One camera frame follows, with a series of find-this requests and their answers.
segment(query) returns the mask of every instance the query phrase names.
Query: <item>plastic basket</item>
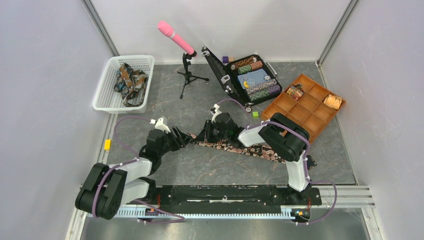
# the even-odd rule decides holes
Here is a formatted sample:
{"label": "plastic basket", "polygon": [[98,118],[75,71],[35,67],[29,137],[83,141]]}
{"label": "plastic basket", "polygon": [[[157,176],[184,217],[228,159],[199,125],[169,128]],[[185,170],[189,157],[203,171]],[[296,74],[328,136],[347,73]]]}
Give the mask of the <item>plastic basket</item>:
{"label": "plastic basket", "polygon": [[[144,101],[140,106],[127,107],[124,106],[122,95],[120,92],[114,91],[117,82],[117,70],[123,64],[129,64],[134,70],[143,70],[148,74],[147,87],[144,94]],[[109,59],[106,67],[101,74],[101,80],[95,93],[93,108],[98,111],[105,111],[110,114],[142,114],[146,111],[150,84],[152,83],[153,66],[155,58],[151,55],[127,55],[115,56]],[[131,102],[138,103],[142,99],[139,94],[133,98]]]}

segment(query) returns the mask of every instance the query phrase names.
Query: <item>wooden tray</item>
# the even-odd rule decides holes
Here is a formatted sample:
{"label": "wooden tray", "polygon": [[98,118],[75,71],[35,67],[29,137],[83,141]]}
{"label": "wooden tray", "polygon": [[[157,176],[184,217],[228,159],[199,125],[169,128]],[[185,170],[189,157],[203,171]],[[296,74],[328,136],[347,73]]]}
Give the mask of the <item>wooden tray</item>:
{"label": "wooden tray", "polygon": [[[305,92],[299,101],[286,93],[287,89],[296,84],[302,84]],[[323,103],[329,94],[336,95],[301,74],[262,112],[260,118],[265,121],[275,113],[281,113],[304,128],[310,135],[309,142],[313,143],[346,103],[343,99],[338,110],[332,109]]]}

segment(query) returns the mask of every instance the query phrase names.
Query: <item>microphone stand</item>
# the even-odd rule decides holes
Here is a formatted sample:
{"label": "microphone stand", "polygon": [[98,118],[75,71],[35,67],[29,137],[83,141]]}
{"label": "microphone stand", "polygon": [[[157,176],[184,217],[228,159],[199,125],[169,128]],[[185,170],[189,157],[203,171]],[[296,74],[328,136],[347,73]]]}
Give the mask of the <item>microphone stand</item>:
{"label": "microphone stand", "polygon": [[183,99],[183,93],[184,93],[184,89],[186,88],[187,85],[189,85],[190,83],[194,82],[197,79],[203,79],[205,81],[209,81],[209,78],[204,78],[204,77],[200,77],[200,76],[194,76],[192,75],[192,72],[189,71],[189,65],[191,65],[192,63],[190,62],[190,60],[195,57],[197,55],[196,51],[193,52],[193,54],[188,54],[188,53],[183,53],[182,54],[182,64],[184,65],[184,72],[179,72],[177,71],[178,74],[182,74],[185,78],[185,83],[184,86],[182,87],[182,92],[181,95],[179,96],[180,99]]}

